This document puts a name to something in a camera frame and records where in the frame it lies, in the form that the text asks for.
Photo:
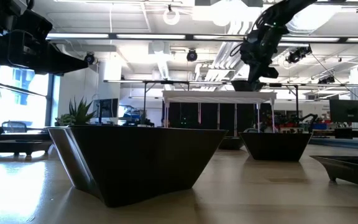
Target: succulent plant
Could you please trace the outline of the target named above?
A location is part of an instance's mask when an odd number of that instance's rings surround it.
[[[69,114],[75,118],[74,124],[82,125],[87,124],[94,117],[96,111],[89,113],[88,110],[91,106],[92,102],[88,105],[86,104],[86,100],[84,98],[81,99],[80,103],[77,106],[77,102],[74,97],[74,103],[70,100],[70,104],[68,105]]]

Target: black camera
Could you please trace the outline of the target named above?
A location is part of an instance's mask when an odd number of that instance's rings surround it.
[[[197,53],[195,49],[190,49],[189,52],[187,53],[187,61],[189,62],[194,62],[197,60]]]

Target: robotic arm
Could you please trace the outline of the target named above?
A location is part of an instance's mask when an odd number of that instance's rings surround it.
[[[277,46],[284,34],[289,31],[285,24],[293,16],[317,0],[283,0],[266,9],[256,20],[246,39],[244,39],[240,54],[241,60],[250,67],[248,76],[248,90],[259,91],[263,85],[259,83],[260,77],[277,78],[278,72],[269,67],[273,54],[277,53]]]

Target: planter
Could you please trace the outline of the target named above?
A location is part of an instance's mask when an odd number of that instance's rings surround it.
[[[108,207],[192,188],[226,134],[93,125],[48,131],[72,184]]]
[[[244,143],[240,137],[225,137],[219,148],[225,150],[240,150],[242,146],[244,146]]]
[[[311,156],[327,170],[329,179],[337,178],[358,184],[358,156]]]
[[[240,133],[255,160],[299,161],[311,134]]]

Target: cable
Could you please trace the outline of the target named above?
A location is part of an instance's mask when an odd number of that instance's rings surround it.
[[[314,56],[313,53],[311,53],[311,55],[317,60],[317,62],[326,70],[328,71],[328,69],[316,58],[316,56]],[[339,84],[343,85],[343,83],[341,83],[341,81],[339,81],[334,75],[333,75],[334,79],[339,82]],[[345,87],[350,93],[352,93],[355,97],[358,98],[358,96],[352,91],[350,90],[347,86],[343,85],[343,87]]]
[[[27,3],[27,10],[31,10],[34,7],[34,0],[25,0]]]

